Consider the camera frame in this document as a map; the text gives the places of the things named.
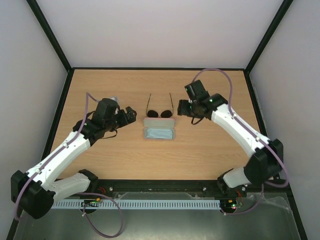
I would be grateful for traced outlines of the pink glasses case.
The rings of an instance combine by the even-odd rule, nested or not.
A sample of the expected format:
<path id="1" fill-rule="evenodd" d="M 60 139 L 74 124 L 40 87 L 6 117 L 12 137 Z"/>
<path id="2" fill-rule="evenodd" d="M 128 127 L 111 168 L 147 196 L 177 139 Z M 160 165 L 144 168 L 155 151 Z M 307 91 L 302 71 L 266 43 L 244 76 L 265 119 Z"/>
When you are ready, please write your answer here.
<path id="1" fill-rule="evenodd" d="M 155 118 L 155 117 L 145 117 L 143 120 L 143 138 L 145 140 L 174 140 L 176 121 L 174 118 Z M 170 129 L 173 132 L 173 139 L 150 139 L 146 138 L 147 129 Z"/>

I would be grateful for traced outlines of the light blue cleaning cloth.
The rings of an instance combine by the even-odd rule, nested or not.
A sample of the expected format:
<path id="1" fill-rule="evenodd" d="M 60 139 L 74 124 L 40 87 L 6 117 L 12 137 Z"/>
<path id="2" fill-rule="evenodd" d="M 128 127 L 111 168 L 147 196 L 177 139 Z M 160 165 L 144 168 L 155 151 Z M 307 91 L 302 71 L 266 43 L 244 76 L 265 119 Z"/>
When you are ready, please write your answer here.
<path id="1" fill-rule="evenodd" d="M 146 130 L 146 138 L 147 139 L 171 140 L 174 138 L 174 134 L 171 129 L 148 128 Z"/>

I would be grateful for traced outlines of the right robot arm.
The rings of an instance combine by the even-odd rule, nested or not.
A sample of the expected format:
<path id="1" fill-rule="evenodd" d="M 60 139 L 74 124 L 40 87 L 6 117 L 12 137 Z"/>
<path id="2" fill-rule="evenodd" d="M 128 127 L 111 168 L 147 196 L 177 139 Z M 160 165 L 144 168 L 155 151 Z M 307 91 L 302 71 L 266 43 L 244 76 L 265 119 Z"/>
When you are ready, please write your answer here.
<path id="1" fill-rule="evenodd" d="M 245 122 L 219 93 L 210 95 L 196 80 L 185 87 L 189 99 L 181 99 L 177 113 L 192 119 L 208 119 L 223 128 L 244 150 L 249 160 L 217 179 L 218 191 L 229 196 L 239 186 L 261 185 L 282 170 L 283 144 L 270 140 Z"/>

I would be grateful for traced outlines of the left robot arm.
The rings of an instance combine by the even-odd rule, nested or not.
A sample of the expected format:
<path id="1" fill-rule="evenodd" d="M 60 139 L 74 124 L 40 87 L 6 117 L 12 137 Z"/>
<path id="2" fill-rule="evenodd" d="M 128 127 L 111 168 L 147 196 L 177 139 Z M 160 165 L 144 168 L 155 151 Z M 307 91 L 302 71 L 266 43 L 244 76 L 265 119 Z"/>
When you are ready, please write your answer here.
<path id="1" fill-rule="evenodd" d="M 116 98 L 103 98 L 94 111 L 84 112 L 67 138 L 45 159 L 26 172 L 16 171 L 10 180 L 11 200 L 34 219 L 43 217 L 52 206 L 74 194 L 93 191 L 98 177 L 82 169 L 75 175 L 58 180 L 58 176 L 80 154 L 103 139 L 107 132 L 136 121 L 131 107 L 121 109 Z"/>

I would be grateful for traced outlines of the left controller circuit board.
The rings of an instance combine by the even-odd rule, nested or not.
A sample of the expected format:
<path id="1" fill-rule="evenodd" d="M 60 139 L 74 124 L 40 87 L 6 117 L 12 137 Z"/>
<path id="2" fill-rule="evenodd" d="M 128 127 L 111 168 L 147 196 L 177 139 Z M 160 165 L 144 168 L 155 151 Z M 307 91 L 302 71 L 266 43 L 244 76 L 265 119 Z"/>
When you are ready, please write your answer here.
<path id="1" fill-rule="evenodd" d="M 98 208 L 102 205 L 103 201 L 104 200 L 100 197 L 94 199 L 81 199 L 80 207 L 83 208 L 84 206 L 87 206 L 92 208 Z"/>

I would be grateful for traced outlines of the controller circuit board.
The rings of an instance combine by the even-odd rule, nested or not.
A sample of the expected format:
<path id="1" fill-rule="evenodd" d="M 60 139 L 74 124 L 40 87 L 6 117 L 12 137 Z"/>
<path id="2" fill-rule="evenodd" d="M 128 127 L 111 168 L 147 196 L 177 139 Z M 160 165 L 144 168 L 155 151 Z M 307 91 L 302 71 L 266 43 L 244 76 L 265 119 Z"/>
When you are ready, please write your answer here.
<path id="1" fill-rule="evenodd" d="M 81 199 L 80 207 L 83 208 L 84 206 L 87 206 L 92 208 L 98 208 L 102 205 L 103 201 L 104 200 L 100 197 L 94 199 Z"/>
<path id="2" fill-rule="evenodd" d="M 242 208 L 244 205 L 244 199 L 242 197 L 236 197 L 232 199 L 220 200 L 220 207 L 225 210 L 236 210 Z"/>

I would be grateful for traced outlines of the right controller circuit board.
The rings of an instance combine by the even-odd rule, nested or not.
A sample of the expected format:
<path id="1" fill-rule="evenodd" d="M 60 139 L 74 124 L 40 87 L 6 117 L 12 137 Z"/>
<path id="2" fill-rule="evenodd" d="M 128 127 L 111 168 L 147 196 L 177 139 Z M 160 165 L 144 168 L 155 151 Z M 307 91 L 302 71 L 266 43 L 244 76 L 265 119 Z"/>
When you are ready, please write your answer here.
<path id="1" fill-rule="evenodd" d="M 225 210 L 236 210 L 242 208 L 244 205 L 244 199 L 242 197 L 236 197 L 232 199 L 220 200 L 220 207 Z"/>

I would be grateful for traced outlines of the black aluminium frame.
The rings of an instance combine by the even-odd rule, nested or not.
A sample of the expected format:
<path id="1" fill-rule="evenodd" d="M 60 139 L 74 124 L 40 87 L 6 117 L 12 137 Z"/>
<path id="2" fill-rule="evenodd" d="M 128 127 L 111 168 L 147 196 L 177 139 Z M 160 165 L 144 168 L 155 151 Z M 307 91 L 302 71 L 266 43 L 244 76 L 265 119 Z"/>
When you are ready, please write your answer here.
<path id="1" fill-rule="evenodd" d="M 29 0 L 27 3 L 67 72 L 66 80 L 63 85 L 62 93 L 59 98 L 57 109 L 55 111 L 50 132 L 48 134 L 48 138 L 42 154 L 43 157 L 47 157 L 49 155 L 49 151 L 52 149 L 52 146 L 54 143 L 54 137 L 56 136 L 58 125 L 62 116 L 63 108 L 67 99 L 70 85 L 72 83 L 72 78 L 77 68 L 72 67 L 68 62 L 67 57 L 63 52 L 38 2 L 35 0 Z M 268 45 L 270 39 L 272 38 L 274 32 L 278 28 L 279 24 L 281 23 L 282 19 L 286 15 L 292 3 L 293 2 L 291 0 L 284 0 L 281 3 L 278 11 L 276 12 L 269 27 L 267 28 L 265 34 L 263 35 L 262 40 L 260 41 L 252 58 L 250 59 L 247 67 L 241 69 L 241 72 L 243 72 L 244 78 L 247 84 L 248 93 L 250 95 L 250 99 L 252 102 L 255 117 L 257 119 L 259 130 L 263 134 L 267 132 L 266 125 L 263 120 L 261 109 L 258 106 L 258 98 L 257 98 L 257 94 L 254 92 L 254 87 L 250 78 L 250 73 L 253 70 L 255 64 L 257 63 L 258 59 L 262 55 L 264 49 Z M 169 191 L 174 191 L 174 190 L 177 190 L 179 193 L 182 193 L 182 192 L 188 193 L 190 190 L 199 190 L 200 186 L 204 187 L 212 184 L 212 188 L 208 190 L 209 196 L 218 197 L 218 198 L 223 197 L 222 194 L 218 192 L 216 180 L 116 180 L 115 183 L 118 189 L 138 191 L 138 190 L 146 190 L 147 187 L 152 187 L 152 190 L 154 192 L 159 192 L 159 193 L 168 193 Z M 307 234 L 304 229 L 291 187 L 286 186 L 285 188 L 276 188 L 273 186 L 265 186 L 264 191 L 266 193 L 286 193 L 289 206 L 293 211 L 293 218 L 294 218 L 295 225 L 297 227 L 297 232 L 299 234 L 299 237 L 302 240 L 307 239 Z"/>

